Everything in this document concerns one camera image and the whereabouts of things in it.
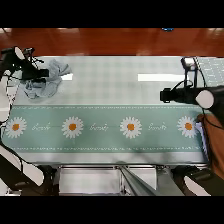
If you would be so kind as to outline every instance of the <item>gray rag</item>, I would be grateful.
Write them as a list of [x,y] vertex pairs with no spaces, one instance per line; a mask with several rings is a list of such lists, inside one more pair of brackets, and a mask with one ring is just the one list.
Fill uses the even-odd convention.
[[68,64],[56,61],[55,59],[49,62],[49,77],[46,77],[45,82],[26,81],[21,86],[24,92],[30,99],[37,97],[51,97],[57,92],[58,85],[62,81],[61,76],[71,73]]

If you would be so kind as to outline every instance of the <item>reddish-brown wooden surface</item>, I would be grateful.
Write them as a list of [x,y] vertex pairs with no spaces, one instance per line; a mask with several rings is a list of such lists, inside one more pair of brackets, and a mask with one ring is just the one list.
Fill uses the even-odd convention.
[[224,56],[223,28],[0,28],[0,49],[35,55]]

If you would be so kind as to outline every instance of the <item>orange flower center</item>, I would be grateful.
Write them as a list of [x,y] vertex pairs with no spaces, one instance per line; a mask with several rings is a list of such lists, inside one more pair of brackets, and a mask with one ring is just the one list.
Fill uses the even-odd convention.
[[14,124],[13,126],[12,126],[12,130],[13,131],[17,131],[19,129],[19,124]]
[[128,130],[133,131],[135,129],[135,126],[133,124],[128,124]]
[[71,131],[74,131],[74,130],[76,129],[76,124],[70,124],[70,125],[69,125],[69,129],[70,129]]
[[192,129],[192,124],[186,123],[185,128],[190,131]]

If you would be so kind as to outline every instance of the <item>green object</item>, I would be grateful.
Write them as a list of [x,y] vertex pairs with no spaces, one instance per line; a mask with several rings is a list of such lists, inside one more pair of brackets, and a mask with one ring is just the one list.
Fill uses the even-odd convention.
[[3,143],[31,153],[201,152],[199,113],[188,105],[14,106]]

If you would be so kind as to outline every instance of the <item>white daisy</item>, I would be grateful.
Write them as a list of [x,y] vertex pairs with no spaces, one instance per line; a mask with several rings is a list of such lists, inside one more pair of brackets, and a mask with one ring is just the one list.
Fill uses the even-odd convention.
[[69,117],[63,122],[62,131],[64,131],[63,135],[66,135],[66,138],[79,136],[82,134],[81,130],[83,130],[83,122],[78,117]]
[[126,117],[126,119],[123,119],[121,122],[120,131],[123,131],[123,135],[126,135],[126,138],[132,139],[141,134],[141,126],[142,125],[138,119],[135,119],[134,117]]
[[26,130],[26,121],[22,117],[15,117],[11,119],[10,122],[6,125],[6,135],[9,138],[17,138],[18,136],[23,134],[23,131]]
[[179,119],[177,127],[179,131],[182,131],[182,135],[185,135],[185,137],[189,138],[194,138],[198,132],[195,128],[194,118],[191,119],[190,117],[186,116]]

